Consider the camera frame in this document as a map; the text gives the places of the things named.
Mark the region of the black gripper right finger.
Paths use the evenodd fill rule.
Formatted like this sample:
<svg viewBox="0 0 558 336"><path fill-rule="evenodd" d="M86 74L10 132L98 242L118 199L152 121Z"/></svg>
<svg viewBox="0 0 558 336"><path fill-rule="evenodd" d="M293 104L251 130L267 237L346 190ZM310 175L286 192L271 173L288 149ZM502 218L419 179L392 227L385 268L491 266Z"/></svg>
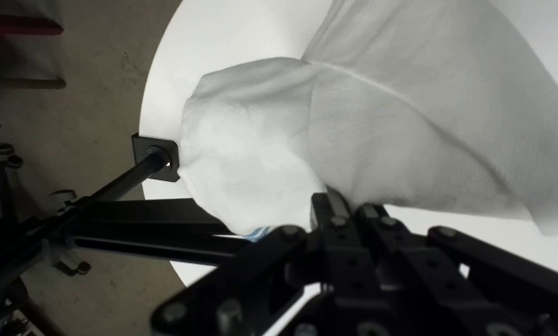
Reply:
<svg viewBox="0 0 558 336"><path fill-rule="evenodd" d="M377 259L392 257L413 242L407 225L391 216L383 205L364 203L357 209L355 218L361 223L363 237Z"/></svg>

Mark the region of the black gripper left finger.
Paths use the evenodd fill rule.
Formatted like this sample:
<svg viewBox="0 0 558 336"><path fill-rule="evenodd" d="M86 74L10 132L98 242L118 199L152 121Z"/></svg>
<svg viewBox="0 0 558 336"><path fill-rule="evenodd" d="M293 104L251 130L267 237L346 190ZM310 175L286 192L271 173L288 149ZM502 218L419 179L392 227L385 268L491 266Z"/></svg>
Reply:
<svg viewBox="0 0 558 336"><path fill-rule="evenodd" d="M323 250L351 248L351 212L338 192L312 195L314 240Z"/></svg>

